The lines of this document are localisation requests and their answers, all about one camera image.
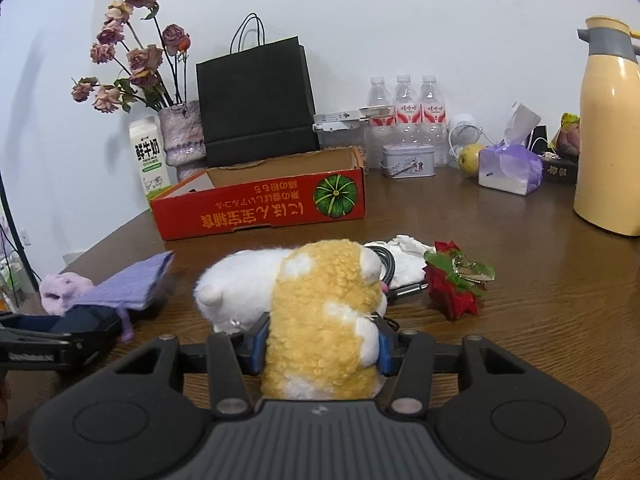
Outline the white green milk carton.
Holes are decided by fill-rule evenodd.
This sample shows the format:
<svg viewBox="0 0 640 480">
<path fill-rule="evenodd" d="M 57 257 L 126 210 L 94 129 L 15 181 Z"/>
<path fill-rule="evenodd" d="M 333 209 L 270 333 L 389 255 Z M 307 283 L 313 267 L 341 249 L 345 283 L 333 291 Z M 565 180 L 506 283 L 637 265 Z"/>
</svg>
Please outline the white green milk carton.
<svg viewBox="0 0 640 480">
<path fill-rule="evenodd" d="M 149 203 L 171 187 L 163 139 L 156 118 L 148 116 L 130 122 L 129 140 L 143 194 Z"/>
</svg>

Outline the purple cloth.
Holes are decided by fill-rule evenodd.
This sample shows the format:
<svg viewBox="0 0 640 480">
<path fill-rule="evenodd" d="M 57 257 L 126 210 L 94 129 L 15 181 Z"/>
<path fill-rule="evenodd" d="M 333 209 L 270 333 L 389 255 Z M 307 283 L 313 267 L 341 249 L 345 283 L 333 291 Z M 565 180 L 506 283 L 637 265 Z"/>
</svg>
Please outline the purple cloth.
<svg viewBox="0 0 640 480">
<path fill-rule="evenodd" d="M 140 312 L 152 304 L 173 258 L 173 252 L 161 252 L 128 266 L 80 295 L 70 304 L 70 310 L 79 307 L 114 310 L 122 321 L 122 341 L 130 341 L 134 329 L 129 311 Z"/>
</svg>

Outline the white cloth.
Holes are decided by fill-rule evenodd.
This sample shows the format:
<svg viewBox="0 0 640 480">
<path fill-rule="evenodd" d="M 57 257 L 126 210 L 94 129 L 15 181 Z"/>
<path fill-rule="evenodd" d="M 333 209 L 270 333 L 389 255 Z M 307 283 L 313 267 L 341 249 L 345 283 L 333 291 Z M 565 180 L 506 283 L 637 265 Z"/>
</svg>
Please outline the white cloth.
<svg viewBox="0 0 640 480">
<path fill-rule="evenodd" d="M 383 265 L 381 280 L 389 290 L 422 282 L 425 255 L 435 251 L 434 246 L 405 234 L 398 234 L 387 242 L 375 240 L 366 246 L 378 254 Z"/>
</svg>

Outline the clear plastic food container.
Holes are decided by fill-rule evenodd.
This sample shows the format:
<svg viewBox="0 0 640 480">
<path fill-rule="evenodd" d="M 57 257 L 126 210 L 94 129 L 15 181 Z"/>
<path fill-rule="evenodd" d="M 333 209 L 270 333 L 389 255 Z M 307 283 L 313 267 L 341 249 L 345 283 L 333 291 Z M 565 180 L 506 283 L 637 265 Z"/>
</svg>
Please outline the clear plastic food container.
<svg viewBox="0 0 640 480">
<path fill-rule="evenodd" d="M 366 128 L 362 122 L 322 122 L 314 125 L 320 148 L 366 148 Z"/>
</svg>

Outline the cream thermos jug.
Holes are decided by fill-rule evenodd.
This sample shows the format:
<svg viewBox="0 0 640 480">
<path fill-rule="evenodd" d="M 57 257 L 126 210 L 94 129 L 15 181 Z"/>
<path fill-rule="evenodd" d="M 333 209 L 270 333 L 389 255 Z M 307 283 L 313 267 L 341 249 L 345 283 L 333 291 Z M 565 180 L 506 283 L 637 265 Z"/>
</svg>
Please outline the cream thermos jug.
<svg viewBox="0 0 640 480">
<path fill-rule="evenodd" d="M 639 235 L 638 32 L 617 18 L 592 16 L 580 89 L 580 154 L 574 211 L 598 228 Z"/>
</svg>

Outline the small decorated tin box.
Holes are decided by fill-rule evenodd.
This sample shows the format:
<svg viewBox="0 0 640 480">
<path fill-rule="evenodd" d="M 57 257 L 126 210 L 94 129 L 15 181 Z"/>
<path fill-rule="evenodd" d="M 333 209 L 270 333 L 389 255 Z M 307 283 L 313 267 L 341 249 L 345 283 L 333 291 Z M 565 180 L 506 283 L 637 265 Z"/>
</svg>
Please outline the small decorated tin box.
<svg viewBox="0 0 640 480">
<path fill-rule="evenodd" d="M 430 144 L 384 145 L 380 167 L 383 174 L 390 179 L 434 177 L 434 146 Z"/>
</svg>

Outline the white red flat box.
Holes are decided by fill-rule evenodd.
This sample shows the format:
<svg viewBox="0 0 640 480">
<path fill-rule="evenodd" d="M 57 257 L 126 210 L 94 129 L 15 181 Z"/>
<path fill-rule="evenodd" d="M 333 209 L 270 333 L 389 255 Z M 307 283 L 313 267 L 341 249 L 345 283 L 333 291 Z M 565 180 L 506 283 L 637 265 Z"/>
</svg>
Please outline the white red flat box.
<svg viewBox="0 0 640 480">
<path fill-rule="evenodd" d="M 393 118 L 395 110 L 393 105 L 363 106 L 358 110 L 346 110 L 329 114 L 314 116 L 314 125 L 322 122 L 363 122 L 368 124 L 372 119 Z"/>
</svg>

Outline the purple textured ceramic vase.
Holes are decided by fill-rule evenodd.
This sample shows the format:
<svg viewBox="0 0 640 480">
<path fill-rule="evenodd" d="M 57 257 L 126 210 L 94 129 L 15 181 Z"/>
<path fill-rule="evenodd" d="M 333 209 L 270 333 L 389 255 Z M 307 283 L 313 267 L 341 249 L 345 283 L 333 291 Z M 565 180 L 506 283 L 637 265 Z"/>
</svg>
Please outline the purple textured ceramic vase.
<svg viewBox="0 0 640 480">
<path fill-rule="evenodd" d="M 206 168 L 206 147 L 200 102 L 190 101 L 158 112 L 166 162 L 179 182 Z"/>
</svg>

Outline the red cardboard pumpkin box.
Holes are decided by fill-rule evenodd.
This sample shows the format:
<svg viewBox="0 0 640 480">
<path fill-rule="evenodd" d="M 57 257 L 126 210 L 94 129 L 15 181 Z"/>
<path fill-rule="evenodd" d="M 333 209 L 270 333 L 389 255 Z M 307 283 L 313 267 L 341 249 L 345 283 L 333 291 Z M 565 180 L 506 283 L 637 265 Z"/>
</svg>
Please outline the red cardboard pumpkin box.
<svg viewBox="0 0 640 480">
<path fill-rule="evenodd" d="M 209 168 L 154 197 L 151 210 L 166 242 L 362 219 L 363 158 L 350 146 Z"/>
</svg>

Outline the black paper shopping bag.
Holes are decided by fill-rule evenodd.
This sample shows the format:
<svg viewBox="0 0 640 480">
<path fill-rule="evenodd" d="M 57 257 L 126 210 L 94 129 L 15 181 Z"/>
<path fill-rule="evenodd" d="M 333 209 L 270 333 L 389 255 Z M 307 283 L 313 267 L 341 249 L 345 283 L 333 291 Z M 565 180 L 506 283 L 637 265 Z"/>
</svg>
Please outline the black paper shopping bag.
<svg viewBox="0 0 640 480">
<path fill-rule="evenodd" d="M 196 82 L 210 168 L 318 150 L 305 49 L 296 37 L 268 44 L 257 14 L 228 54 L 196 66 Z"/>
</svg>

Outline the black small gift box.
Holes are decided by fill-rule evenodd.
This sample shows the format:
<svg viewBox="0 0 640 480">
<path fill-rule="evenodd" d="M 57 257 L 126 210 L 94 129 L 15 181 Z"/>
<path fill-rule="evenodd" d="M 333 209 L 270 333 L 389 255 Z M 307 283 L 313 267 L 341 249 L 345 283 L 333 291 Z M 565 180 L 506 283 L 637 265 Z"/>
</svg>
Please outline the black small gift box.
<svg viewBox="0 0 640 480">
<path fill-rule="evenodd" d="M 543 157 L 542 180 L 548 183 L 575 185 L 578 165 L 564 158 Z"/>
</svg>

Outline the water bottle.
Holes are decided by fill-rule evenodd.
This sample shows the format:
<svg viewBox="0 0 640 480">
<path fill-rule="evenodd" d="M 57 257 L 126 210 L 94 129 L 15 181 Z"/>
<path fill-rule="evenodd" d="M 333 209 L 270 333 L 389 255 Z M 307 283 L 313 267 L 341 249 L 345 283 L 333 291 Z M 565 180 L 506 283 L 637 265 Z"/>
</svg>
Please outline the water bottle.
<svg viewBox="0 0 640 480">
<path fill-rule="evenodd" d="M 445 167 L 448 162 L 446 103 L 434 75 L 422 76 L 420 107 L 422 132 L 434 148 L 434 164 Z"/>
<path fill-rule="evenodd" d="M 403 144 L 418 144 L 421 107 L 414 95 L 411 76 L 401 74 L 396 81 L 394 107 L 398 140 Z"/>
<path fill-rule="evenodd" d="M 373 115 L 370 118 L 368 136 L 368 162 L 371 169 L 378 170 L 382 164 L 383 146 L 390 143 L 394 133 L 395 112 L 385 78 L 372 76 L 370 83 L 367 104 L 372 108 Z"/>
</svg>

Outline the left water bottle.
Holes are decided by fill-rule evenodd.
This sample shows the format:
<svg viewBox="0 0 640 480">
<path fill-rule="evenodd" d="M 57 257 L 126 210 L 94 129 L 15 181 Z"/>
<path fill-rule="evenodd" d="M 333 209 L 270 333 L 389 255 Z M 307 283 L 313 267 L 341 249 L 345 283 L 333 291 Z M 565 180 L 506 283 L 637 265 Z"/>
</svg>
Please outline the left water bottle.
<svg viewBox="0 0 640 480">
<path fill-rule="evenodd" d="M 371 169 L 378 170 L 382 164 L 383 146 L 390 143 L 394 133 L 395 112 L 385 78 L 372 76 L 370 83 L 367 104 L 372 108 L 373 115 L 370 118 L 368 136 L 368 162 Z"/>
</svg>

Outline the white round device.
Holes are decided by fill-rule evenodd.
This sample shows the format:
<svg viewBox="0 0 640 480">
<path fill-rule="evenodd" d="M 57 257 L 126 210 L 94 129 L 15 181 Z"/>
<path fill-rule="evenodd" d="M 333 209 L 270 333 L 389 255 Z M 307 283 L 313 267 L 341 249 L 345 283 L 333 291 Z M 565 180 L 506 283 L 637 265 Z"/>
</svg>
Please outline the white round device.
<svg viewBox="0 0 640 480">
<path fill-rule="evenodd" d="M 471 114 L 457 114 L 448 122 L 449 154 L 457 160 L 462 148 L 475 144 L 480 140 L 483 131 Z"/>
</svg>

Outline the yellow white plush hamster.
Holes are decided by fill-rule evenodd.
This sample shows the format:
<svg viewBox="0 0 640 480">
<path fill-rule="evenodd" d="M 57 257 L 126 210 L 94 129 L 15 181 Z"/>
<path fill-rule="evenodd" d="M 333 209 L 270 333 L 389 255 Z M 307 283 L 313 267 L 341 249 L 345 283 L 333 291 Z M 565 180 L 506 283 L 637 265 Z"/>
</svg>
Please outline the yellow white plush hamster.
<svg viewBox="0 0 640 480">
<path fill-rule="evenodd" d="M 384 385 L 373 321 L 387 307 L 382 273 L 378 255 L 351 240 L 241 250 L 201 275 L 194 301 L 217 333 L 268 314 L 266 398 L 372 399 Z"/>
</svg>

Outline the purple plush heart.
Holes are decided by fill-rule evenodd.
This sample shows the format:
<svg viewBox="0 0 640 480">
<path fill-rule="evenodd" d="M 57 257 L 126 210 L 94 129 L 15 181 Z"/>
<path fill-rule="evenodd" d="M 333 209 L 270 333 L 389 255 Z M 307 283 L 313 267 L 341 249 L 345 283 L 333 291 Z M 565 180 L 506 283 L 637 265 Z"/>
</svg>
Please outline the purple plush heart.
<svg viewBox="0 0 640 480">
<path fill-rule="evenodd" d="M 43 310 L 48 315 L 63 316 L 77 298 L 93 287 L 93 281 L 74 272 L 47 275 L 39 286 Z"/>
</svg>

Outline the right water bottle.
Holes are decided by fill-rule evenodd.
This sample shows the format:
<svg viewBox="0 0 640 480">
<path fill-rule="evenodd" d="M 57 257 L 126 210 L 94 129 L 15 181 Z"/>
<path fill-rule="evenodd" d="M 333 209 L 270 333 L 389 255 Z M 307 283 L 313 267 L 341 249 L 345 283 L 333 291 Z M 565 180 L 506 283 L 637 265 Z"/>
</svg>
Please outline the right water bottle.
<svg viewBox="0 0 640 480">
<path fill-rule="evenodd" d="M 420 107 L 422 132 L 434 148 L 434 164 L 445 167 L 448 162 L 446 103 L 434 75 L 422 76 Z"/>
</svg>

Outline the purple tissue pack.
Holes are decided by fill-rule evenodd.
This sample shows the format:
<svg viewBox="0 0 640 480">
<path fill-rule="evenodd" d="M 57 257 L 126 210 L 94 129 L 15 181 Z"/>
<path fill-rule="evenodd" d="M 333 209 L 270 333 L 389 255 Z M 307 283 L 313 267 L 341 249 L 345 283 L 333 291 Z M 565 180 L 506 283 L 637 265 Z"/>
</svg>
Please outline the purple tissue pack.
<svg viewBox="0 0 640 480">
<path fill-rule="evenodd" d="M 512 106 L 503 140 L 478 154 L 478 184 L 483 188 L 526 196 L 542 182 L 542 162 L 524 141 L 541 118 L 521 103 Z"/>
</svg>

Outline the yellow green apple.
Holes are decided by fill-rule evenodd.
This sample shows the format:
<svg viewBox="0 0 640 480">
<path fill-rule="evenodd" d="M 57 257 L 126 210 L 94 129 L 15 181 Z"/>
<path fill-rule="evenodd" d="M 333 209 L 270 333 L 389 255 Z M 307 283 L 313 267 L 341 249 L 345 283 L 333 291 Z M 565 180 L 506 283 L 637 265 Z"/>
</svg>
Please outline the yellow green apple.
<svg viewBox="0 0 640 480">
<path fill-rule="evenodd" d="M 480 172 L 480 152 L 484 145 L 479 143 L 465 145 L 458 155 L 459 169 L 468 177 L 477 177 Z"/>
</svg>

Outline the dried rose bouquet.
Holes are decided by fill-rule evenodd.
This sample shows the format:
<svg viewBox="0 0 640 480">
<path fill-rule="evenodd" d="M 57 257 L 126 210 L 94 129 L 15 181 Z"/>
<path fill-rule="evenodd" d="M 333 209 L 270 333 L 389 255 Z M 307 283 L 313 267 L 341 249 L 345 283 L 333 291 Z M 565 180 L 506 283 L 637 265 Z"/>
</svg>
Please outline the dried rose bouquet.
<svg viewBox="0 0 640 480">
<path fill-rule="evenodd" d="M 158 0 L 114 0 L 106 8 L 89 50 L 94 65 L 115 64 L 111 81 L 85 76 L 73 81 L 70 96 L 94 110 L 128 113 L 136 103 L 159 112 L 188 100 L 191 37 L 177 25 L 163 27 Z"/>
</svg>

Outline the pink bud ornament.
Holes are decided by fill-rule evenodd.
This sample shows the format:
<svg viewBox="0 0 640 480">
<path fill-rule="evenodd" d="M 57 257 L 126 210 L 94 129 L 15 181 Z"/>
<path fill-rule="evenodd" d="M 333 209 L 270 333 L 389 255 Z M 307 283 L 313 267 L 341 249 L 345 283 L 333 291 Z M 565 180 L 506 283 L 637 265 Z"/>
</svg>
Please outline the pink bud ornament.
<svg viewBox="0 0 640 480">
<path fill-rule="evenodd" d="M 561 116 L 560 128 L 550 146 L 556 154 L 563 157 L 575 157 L 580 154 L 580 118 L 578 115 L 564 113 Z"/>
</svg>

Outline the red artificial rose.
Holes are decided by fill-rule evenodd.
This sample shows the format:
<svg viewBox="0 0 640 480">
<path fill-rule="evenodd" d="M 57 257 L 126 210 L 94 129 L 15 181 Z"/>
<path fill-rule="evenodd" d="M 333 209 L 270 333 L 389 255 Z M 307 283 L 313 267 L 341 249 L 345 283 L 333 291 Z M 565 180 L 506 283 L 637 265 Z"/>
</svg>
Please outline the red artificial rose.
<svg viewBox="0 0 640 480">
<path fill-rule="evenodd" d="M 491 266 L 471 260 L 455 242 L 438 240 L 424 252 L 424 261 L 426 290 L 435 309 L 449 321 L 480 313 L 480 297 L 496 279 Z"/>
</svg>

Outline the middle water bottle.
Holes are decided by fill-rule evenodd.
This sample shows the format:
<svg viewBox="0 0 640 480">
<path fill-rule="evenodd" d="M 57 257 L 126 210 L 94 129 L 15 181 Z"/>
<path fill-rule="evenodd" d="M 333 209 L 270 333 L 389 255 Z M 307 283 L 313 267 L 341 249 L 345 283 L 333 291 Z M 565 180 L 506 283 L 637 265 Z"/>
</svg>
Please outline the middle water bottle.
<svg viewBox="0 0 640 480">
<path fill-rule="evenodd" d="M 396 81 L 394 107 L 398 140 L 403 144 L 418 144 L 421 107 L 414 95 L 411 76 L 401 74 Z"/>
</svg>

